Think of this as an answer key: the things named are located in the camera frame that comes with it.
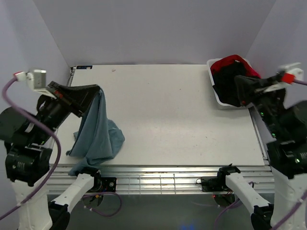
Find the plastic bin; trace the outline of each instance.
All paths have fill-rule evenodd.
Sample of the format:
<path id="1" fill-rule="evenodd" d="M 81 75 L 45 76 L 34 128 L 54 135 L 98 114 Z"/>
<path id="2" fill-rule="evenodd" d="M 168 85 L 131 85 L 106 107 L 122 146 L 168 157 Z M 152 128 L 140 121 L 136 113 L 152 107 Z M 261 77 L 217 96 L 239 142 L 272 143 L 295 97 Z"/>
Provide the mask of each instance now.
<path id="1" fill-rule="evenodd" d="M 212 77 L 212 73 L 211 73 L 211 66 L 216 62 L 216 61 L 219 61 L 221 60 L 221 58 L 216 58 L 216 59 L 210 59 L 207 61 L 207 65 L 208 65 L 208 71 L 209 71 L 209 75 L 210 75 L 210 80 L 211 80 L 211 84 L 212 86 L 214 86 L 214 80 L 213 80 L 213 77 Z M 215 95 L 215 98 L 216 98 L 216 101 L 217 101 L 217 106 L 219 109 L 223 110 L 223 109 L 247 109 L 247 108 L 250 108 L 252 107 L 252 104 L 248 105 L 247 107 L 235 107 L 233 105 L 230 105 L 230 104 L 225 104 L 223 102 L 220 101 L 219 99 L 219 96 L 216 94 L 215 90 L 212 88 L 212 90 L 214 91 L 214 95 Z"/>

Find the black cloth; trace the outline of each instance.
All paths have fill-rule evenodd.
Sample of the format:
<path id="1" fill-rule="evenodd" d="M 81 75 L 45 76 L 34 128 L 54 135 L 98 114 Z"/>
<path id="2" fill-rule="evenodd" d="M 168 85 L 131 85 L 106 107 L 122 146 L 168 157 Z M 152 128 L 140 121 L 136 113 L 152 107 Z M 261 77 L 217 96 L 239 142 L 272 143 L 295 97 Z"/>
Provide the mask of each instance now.
<path id="1" fill-rule="evenodd" d="M 222 103 L 241 107 L 236 90 L 235 76 L 246 76 L 246 73 L 244 64 L 234 61 L 233 64 L 224 66 L 220 71 L 213 74 L 213 88 Z"/>

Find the wire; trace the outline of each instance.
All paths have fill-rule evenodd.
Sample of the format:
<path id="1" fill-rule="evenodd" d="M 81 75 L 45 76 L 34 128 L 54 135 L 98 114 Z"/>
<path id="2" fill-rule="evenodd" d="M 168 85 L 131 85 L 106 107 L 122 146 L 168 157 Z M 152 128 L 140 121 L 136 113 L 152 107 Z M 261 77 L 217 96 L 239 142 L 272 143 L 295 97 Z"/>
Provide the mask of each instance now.
<path id="1" fill-rule="evenodd" d="M 254 182 L 249 182 L 248 184 L 251 184 L 252 187 L 254 187 Z M 218 224 L 218 220 L 219 218 L 222 216 L 222 214 L 224 214 L 227 210 L 231 209 L 231 208 L 236 208 L 239 207 L 236 204 L 240 201 L 240 199 L 236 200 L 235 202 L 233 202 L 231 205 L 227 206 L 223 211 L 221 211 L 221 213 L 217 216 L 217 218 L 214 221 L 214 226 L 213 229 L 217 229 L 217 224 Z"/>
<path id="2" fill-rule="evenodd" d="M 97 213 L 97 214 L 99 214 L 100 216 L 103 216 L 103 217 L 112 217 L 112 216 L 115 216 L 115 215 L 121 210 L 121 207 L 122 207 L 122 204 L 123 204 L 123 201 L 122 201 L 120 195 L 118 195 L 117 193 L 112 193 L 112 192 L 101 192 L 101 193 L 93 193 L 93 194 L 90 194 L 90 195 L 84 195 L 84 196 L 82 197 L 82 201 L 83 201 L 84 198 L 88 198 L 88 197 L 92 197 L 92 196 L 96 196 L 96 195 L 105 195 L 105 194 L 116 195 L 116 196 L 118 197 L 118 199 L 119 199 L 119 207 L 118 207 L 118 209 L 117 209 L 115 212 L 113 212 L 113 213 L 111 213 L 111 214 L 105 214 L 105 213 L 100 212 L 100 211 L 98 211 L 98 210 L 96 210 L 96 209 L 94 209 L 94 208 L 91 208 L 91 207 L 89 207 L 89 206 L 84 205 L 84 207 L 85 207 L 85 208 L 88 208 L 90 211 L 95 212 L 95 213 Z"/>
<path id="3" fill-rule="evenodd" d="M 296 84 L 300 84 L 300 85 L 307 85 L 307 82 L 306 82 L 306 81 L 302 81 L 302 80 L 296 80 L 296 79 L 294 79 L 293 82 L 296 83 Z"/>
<path id="4" fill-rule="evenodd" d="M 230 196 L 230 195 L 232 195 L 232 193 L 234 193 L 234 191 L 232 191 L 232 190 L 230 189 L 230 190 L 228 190 L 226 196 Z"/>
<path id="5" fill-rule="evenodd" d="M 240 199 L 236 200 L 235 202 L 233 202 L 231 205 L 229 205 L 227 208 L 225 208 L 223 211 L 221 211 L 221 213 L 217 216 L 217 218 L 214 221 L 214 227 L 213 229 L 217 229 L 217 224 L 218 224 L 218 220 L 219 218 L 222 216 L 222 214 L 224 214 L 228 209 L 232 208 L 233 206 L 235 206 Z"/>
<path id="6" fill-rule="evenodd" d="M 195 182 L 197 185 L 207 185 L 208 181 L 203 178 L 198 178 Z"/>
<path id="7" fill-rule="evenodd" d="M 12 208 L 11 210 L 9 210 L 7 213 L 3 214 L 2 216 L 0 216 L 0 220 L 3 220 L 4 218 L 6 218 L 8 215 L 10 215 L 11 213 L 13 213 L 14 211 L 16 211 L 17 209 L 20 208 L 21 205 L 23 205 L 24 203 L 26 203 L 28 200 L 30 200 L 43 186 L 44 184 L 47 182 L 47 180 L 49 179 L 49 177 L 52 175 L 52 173 L 54 172 L 55 168 L 57 167 L 60 157 L 61 157 L 61 145 L 59 142 L 59 139 L 57 138 L 57 136 L 54 134 L 53 131 L 51 131 L 46 125 L 44 125 L 43 123 L 41 123 L 40 121 L 38 121 L 37 119 L 35 119 L 33 116 L 29 115 L 25 110 L 23 110 L 22 108 L 20 108 L 18 105 L 16 105 L 7 95 L 7 90 L 8 88 L 15 82 L 17 81 L 17 77 L 14 75 L 13 78 L 3 87 L 2 89 L 2 97 L 3 99 L 18 113 L 20 113 L 21 115 L 23 115 L 24 117 L 26 117 L 29 121 L 31 121 L 32 123 L 34 123 L 36 126 L 38 126 L 39 128 L 41 128 L 43 131 L 45 131 L 48 135 L 50 135 L 51 137 L 54 138 L 54 141 L 56 142 L 57 146 L 58 146 L 58 154 L 57 154 L 57 158 L 52 166 L 52 168 L 49 170 L 49 172 L 47 173 L 46 177 L 43 179 L 43 181 L 37 186 L 37 188 L 35 188 L 23 201 L 21 201 L 19 204 L 17 204 L 14 208 Z"/>
<path id="8" fill-rule="evenodd" d="M 191 203 L 194 204 L 194 205 L 203 206 L 203 207 L 221 207 L 220 205 L 207 205 L 207 204 L 197 203 L 197 202 L 194 202 L 194 201 L 191 201 Z"/>
<path id="9" fill-rule="evenodd" d="M 285 215 L 280 221 L 277 222 L 276 225 L 274 225 L 271 230 L 277 230 L 280 226 L 282 226 L 298 209 L 301 207 L 302 203 L 307 198 L 307 190 L 303 193 L 299 201 L 292 207 L 292 209 L 289 211 L 287 215 Z"/>

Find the gray wall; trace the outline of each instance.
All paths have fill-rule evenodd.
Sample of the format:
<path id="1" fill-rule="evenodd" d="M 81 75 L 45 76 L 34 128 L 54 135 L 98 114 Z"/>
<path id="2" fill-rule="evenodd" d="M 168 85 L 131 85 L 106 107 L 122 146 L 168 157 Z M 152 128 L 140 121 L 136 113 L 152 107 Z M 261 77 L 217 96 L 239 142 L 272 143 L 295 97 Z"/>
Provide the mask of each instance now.
<path id="1" fill-rule="evenodd" d="M 0 86 L 12 74 L 30 67 L 45 68 L 48 81 L 65 83 L 69 68 L 32 0 L 0 0 Z M 24 82 L 14 84 L 8 93 L 18 105 L 35 112 L 38 94 L 31 92 Z M 8 105 L 0 99 L 0 112 Z M 15 195 L 6 178 L 6 150 L 0 141 L 0 215 L 16 205 Z M 18 213 L 0 222 L 2 230 L 18 228 Z"/>
<path id="2" fill-rule="evenodd" d="M 34 0 L 69 66 L 245 56 L 275 0 Z"/>
<path id="3" fill-rule="evenodd" d="M 277 0 L 252 44 L 247 59 L 263 76 L 272 76 L 279 65 L 301 62 L 307 81 L 307 1 Z M 287 88 L 285 106 L 307 100 L 305 86 L 293 84 Z M 258 117 L 261 138 L 272 140 Z"/>

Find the metal frame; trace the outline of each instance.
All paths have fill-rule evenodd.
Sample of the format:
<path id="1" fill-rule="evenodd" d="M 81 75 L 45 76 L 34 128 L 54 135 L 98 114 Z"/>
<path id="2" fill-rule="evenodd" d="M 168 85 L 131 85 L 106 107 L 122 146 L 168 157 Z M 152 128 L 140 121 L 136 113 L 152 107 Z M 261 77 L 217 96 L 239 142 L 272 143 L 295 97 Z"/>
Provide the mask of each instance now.
<path id="1" fill-rule="evenodd" d="M 67 85 L 71 85 L 76 68 L 71 68 Z M 250 110 L 250 115 L 260 145 L 264 166 L 239 167 L 246 181 L 255 183 L 258 193 L 274 193 L 274 177 L 269 165 L 267 153 L 262 143 L 260 133 Z M 47 182 L 49 194 L 63 193 L 74 181 L 68 176 L 69 165 L 59 165 Z M 121 195 L 179 195 L 179 194 L 212 194 L 202 192 L 196 180 L 201 177 L 208 179 L 216 177 L 219 167 L 137 167 L 137 166 L 103 166 L 100 171 L 103 176 L 117 178 L 117 193 Z"/>

